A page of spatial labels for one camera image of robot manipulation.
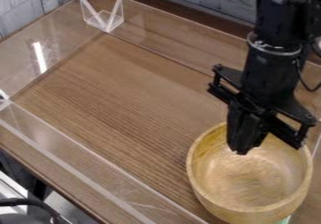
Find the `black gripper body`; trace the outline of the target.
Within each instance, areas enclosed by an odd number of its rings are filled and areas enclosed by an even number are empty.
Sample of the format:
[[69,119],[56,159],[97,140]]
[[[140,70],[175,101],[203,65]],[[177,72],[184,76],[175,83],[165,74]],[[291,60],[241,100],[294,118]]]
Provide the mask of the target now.
[[247,35],[247,44],[244,68],[215,65],[208,92],[228,106],[239,104],[250,115],[264,119],[267,136],[299,149],[315,125],[315,117],[294,97],[304,65],[303,48],[271,46],[255,34]]

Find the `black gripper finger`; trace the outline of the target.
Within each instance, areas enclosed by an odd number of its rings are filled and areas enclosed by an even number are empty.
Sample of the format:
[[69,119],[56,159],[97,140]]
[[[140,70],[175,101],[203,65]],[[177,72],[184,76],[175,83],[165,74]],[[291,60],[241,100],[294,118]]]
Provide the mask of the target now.
[[268,134],[268,126],[264,119],[250,115],[250,140],[247,150],[258,147]]
[[244,155],[251,149],[251,115],[239,104],[228,106],[227,143],[232,152]]

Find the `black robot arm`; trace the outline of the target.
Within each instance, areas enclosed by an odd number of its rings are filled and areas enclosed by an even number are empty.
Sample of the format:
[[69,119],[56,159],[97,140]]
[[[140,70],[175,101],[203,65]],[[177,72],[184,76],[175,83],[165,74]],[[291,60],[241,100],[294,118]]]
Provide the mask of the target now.
[[208,92],[228,105],[227,144],[244,155],[271,134],[298,149],[315,117],[294,97],[315,40],[321,0],[256,0],[241,70],[215,65]]

